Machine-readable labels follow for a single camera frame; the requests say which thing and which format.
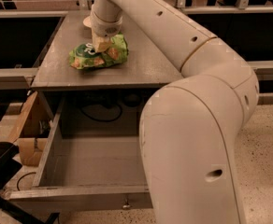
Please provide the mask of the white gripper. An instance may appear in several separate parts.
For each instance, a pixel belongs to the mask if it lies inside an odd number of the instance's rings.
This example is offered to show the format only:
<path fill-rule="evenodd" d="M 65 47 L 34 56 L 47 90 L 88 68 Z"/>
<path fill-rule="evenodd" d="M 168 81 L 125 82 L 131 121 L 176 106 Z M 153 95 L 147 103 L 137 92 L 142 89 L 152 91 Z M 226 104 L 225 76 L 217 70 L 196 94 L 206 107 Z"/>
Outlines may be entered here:
<path fill-rule="evenodd" d="M 106 51 L 112 44 L 111 37 L 122 26 L 122 9 L 110 0 L 94 0 L 91 8 L 91 25 L 96 53 Z"/>

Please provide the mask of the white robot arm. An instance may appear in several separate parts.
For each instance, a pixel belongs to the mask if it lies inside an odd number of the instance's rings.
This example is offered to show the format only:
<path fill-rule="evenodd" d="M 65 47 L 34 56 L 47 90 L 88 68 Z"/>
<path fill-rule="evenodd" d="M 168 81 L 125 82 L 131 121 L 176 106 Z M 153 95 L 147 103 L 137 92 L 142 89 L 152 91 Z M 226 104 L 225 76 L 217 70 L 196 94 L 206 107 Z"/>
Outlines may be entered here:
<path fill-rule="evenodd" d="M 139 145 L 157 224 L 246 224 L 234 144 L 258 103 L 252 68 L 163 0 L 94 0 L 93 31 L 127 14 L 181 73 L 145 104 Z"/>

